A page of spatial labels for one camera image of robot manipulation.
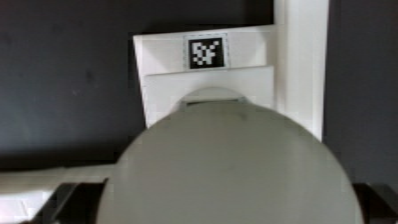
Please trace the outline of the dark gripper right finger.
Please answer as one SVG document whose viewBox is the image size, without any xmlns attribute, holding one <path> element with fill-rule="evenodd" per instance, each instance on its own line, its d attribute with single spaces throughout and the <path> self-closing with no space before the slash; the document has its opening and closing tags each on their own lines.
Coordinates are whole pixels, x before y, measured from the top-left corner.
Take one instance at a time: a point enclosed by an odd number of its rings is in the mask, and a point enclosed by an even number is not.
<svg viewBox="0 0 398 224">
<path fill-rule="evenodd" d="M 398 192 L 388 184 L 356 183 L 365 224 L 398 224 Z"/>
</svg>

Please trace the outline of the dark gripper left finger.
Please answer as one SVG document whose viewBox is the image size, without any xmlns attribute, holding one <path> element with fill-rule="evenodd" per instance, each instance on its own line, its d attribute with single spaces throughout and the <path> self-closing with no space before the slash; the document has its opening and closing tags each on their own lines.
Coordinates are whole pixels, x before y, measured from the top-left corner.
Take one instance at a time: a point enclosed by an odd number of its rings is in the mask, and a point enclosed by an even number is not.
<svg viewBox="0 0 398 224">
<path fill-rule="evenodd" d="M 29 224 L 96 224 L 105 183 L 63 183 Z"/>
</svg>

